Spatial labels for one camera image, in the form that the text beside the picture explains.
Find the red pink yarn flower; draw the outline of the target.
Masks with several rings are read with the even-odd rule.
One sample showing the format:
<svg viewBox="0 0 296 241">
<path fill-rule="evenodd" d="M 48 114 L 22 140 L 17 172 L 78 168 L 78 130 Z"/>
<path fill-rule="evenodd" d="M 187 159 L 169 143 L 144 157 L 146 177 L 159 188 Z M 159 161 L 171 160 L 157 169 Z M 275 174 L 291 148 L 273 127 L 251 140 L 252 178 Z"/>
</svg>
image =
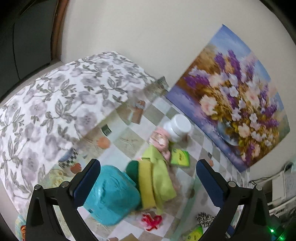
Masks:
<svg viewBox="0 0 296 241">
<path fill-rule="evenodd" d="M 149 213 L 144 213 L 140 222 L 145 230 L 150 232 L 152 230 L 157 230 L 161 226 L 163 218 L 161 215 L 151 216 Z"/>
</svg>

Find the yellow green sponge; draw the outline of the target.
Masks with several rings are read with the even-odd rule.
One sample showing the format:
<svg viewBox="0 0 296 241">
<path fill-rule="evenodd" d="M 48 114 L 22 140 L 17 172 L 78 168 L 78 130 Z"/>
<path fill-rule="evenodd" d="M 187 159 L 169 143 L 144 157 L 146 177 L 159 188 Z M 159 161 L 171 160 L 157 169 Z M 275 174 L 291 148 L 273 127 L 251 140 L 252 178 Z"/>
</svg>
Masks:
<svg viewBox="0 0 296 241">
<path fill-rule="evenodd" d="M 136 189 L 140 194 L 140 203 L 136 210 L 146 210 L 154 208 L 156 202 L 152 187 L 152 164 L 147 160 L 132 160 L 128 163 L 125 170 L 126 174 L 135 183 Z"/>
</svg>

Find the black white spotted cloth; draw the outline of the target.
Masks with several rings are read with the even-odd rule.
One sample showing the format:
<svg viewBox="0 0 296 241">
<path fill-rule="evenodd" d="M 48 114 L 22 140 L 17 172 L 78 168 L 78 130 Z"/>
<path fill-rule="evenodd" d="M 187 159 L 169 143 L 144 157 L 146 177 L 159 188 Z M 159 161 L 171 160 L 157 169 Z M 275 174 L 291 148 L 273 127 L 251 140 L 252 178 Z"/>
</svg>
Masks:
<svg viewBox="0 0 296 241">
<path fill-rule="evenodd" d="M 201 227 L 208 228 L 214 221 L 215 216 L 207 214 L 205 212 L 200 212 L 196 216 L 196 220 Z"/>
</svg>

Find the mint white storage tray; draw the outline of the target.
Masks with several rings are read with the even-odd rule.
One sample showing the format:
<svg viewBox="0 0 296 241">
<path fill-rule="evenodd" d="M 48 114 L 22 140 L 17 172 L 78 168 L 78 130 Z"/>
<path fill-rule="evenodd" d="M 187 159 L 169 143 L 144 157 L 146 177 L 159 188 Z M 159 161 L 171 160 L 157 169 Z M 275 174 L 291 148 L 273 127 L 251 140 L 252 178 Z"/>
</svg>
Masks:
<svg viewBox="0 0 296 241">
<path fill-rule="evenodd" d="M 194 196 L 187 202 L 180 223 L 178 224 L 178 228 L 174 233 L 176 240 L 182 240 L 182 235 L 184 233 L 199 225 L 196 220 L 198 213 L 205 212 L 216 217 L 220 210 L 220 208 L 216 207 L 211 201 L 199 178 L 195 179 L 192 191 L 194 191 Z M 205 233 L 207 229 L 208 228 L 203 227 L 203 233 Z"/>
</svg>

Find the teal plastic toy case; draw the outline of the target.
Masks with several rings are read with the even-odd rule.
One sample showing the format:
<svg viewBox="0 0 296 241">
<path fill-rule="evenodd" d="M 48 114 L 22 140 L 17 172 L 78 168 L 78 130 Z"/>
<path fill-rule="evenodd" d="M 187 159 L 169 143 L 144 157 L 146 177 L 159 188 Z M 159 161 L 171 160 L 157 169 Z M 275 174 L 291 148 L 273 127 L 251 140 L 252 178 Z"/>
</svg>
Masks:
<svg viewBox="0 0 296 241">
<path fill-rule="evenodd" d="M 105 226 L 118 224 L 140 204 L 136 184 L 115 166 L 102 166 L 84 208 Z"/>
</svg>

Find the small green tissue pack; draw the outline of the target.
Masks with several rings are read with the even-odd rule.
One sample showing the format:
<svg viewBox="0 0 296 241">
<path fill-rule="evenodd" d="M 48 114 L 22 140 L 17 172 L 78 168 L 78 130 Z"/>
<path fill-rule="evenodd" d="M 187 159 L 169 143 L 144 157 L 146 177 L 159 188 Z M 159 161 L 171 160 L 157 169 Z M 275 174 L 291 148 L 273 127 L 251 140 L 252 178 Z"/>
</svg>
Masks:
<svg viewBox="0 0 296 241">
<path fill-rule="evenodd" d="M 190 166 L 190 157 L 187 151 L 173 148 L 171 150 L 171 160 L 170 163 L 172 165 L 177 165 L 181 167 L 189 167 Z"/>
</svg>

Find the lime green cloth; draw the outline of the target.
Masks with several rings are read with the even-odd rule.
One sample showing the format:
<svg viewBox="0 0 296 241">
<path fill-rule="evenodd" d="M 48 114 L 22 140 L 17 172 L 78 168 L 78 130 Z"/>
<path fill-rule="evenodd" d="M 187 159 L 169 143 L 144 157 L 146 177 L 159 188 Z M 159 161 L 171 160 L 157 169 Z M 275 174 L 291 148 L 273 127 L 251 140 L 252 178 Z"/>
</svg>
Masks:
<svg viewBox="0 0 296 241">
<path fill-rule="evenodd" d="M 149 145 L 142 154 L 142 159 L 147 159 L 152 164 L 152 188 L 157 214 L 161 215 L 164 212 L 164 203 L 174 199 L 177 192 L 173 187 L 165 158 L 155 146 Z"/>
</svg>

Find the grey floral tablecloth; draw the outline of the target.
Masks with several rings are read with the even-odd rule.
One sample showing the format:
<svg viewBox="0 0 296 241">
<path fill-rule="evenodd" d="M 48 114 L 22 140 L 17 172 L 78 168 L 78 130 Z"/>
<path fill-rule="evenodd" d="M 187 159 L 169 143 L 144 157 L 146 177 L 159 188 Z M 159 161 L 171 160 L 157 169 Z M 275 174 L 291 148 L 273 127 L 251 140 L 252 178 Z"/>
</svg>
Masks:
<svg viewBox="0 0 296 241">
<path fill-rule="evenodd" d="M 62 65 L 23 87 L 1 107 L 1 180 L 26 215 L 34 186 L 79 140 L 155 82 L 117 52 Z"/>
</svg>

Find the white capped plastic bottle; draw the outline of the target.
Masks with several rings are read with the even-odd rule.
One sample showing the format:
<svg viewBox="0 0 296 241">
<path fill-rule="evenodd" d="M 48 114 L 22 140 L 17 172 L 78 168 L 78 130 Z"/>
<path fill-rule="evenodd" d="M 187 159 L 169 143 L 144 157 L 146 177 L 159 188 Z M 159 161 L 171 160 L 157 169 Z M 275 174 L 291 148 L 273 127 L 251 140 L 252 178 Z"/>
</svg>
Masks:
<svg viewBox="0 0 296 241">
<path fill-rule="evenodd" d="M 171 142 L 179 142 L 191 131 L 191 123 L 185 115 L 176 114 L 164 123 L 163 128 L 169 134 Z"/>
</svg>

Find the floral painting canvas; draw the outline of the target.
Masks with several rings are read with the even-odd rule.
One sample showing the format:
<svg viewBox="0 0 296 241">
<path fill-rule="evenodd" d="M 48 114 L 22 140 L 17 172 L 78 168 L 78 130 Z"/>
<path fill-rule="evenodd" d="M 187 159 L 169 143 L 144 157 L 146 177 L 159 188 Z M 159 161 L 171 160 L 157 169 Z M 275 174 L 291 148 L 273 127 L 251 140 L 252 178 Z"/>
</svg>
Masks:
<svg viewBox="0 0 296 241">
<path fill-rule="evenodd" d="M 280 95 L 250 48 L 222 26 L 166 97 L 240 172 L 290 132 Z"/>
</svg>

